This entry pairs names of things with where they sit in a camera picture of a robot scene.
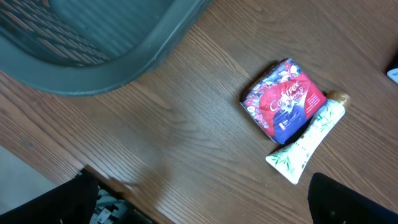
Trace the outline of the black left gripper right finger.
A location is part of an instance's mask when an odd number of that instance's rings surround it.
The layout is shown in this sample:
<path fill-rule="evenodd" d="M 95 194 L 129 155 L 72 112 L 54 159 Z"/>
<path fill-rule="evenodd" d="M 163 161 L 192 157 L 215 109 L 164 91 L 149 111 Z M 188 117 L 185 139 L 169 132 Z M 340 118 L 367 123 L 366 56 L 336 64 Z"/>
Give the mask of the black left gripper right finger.
<path fill-rule="evenodd" d="M 308 188 L 314 224 L 397 224 L 397 213 L 317 172 Z"/>

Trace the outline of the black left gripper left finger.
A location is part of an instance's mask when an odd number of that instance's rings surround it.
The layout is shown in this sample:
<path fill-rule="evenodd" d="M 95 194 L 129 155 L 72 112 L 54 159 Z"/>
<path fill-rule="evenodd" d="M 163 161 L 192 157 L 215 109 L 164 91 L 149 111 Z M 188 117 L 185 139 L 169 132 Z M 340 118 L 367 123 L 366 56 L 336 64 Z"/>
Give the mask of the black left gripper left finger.
<path fill-rule="evenodd" d="M 89 223 L 98 199 L 98 179 L 78 175 L 1 215 L 1 224 Z"/>

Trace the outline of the white tube gold cap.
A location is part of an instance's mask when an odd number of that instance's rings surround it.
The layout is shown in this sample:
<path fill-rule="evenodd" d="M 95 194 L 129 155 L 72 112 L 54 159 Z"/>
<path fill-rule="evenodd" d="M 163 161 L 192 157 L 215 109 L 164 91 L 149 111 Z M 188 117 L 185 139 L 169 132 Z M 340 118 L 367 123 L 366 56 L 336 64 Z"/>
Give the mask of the white tube gold cap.
<path fill-rule="evenodd" d="M 315 113 L 304 133 L 295 142 L 268 155 L 266 162 L 290 183 L 298 184 L 311 156 L 350 104 L 349 94 L 338 90 L 329 92 L 326 103 Z"/>

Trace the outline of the purple red snack pack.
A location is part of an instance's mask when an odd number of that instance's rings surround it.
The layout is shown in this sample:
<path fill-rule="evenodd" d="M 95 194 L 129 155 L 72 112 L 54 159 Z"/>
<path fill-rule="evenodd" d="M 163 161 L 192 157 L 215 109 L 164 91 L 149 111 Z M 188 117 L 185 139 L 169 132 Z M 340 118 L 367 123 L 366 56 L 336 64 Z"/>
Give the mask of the purple red snack pack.
<path fill-rule="evenodd" d="M 277 144 L 285 144 L 325 104 L 326 96 L 291 58 L 263 74 L 240 104 Z"/>

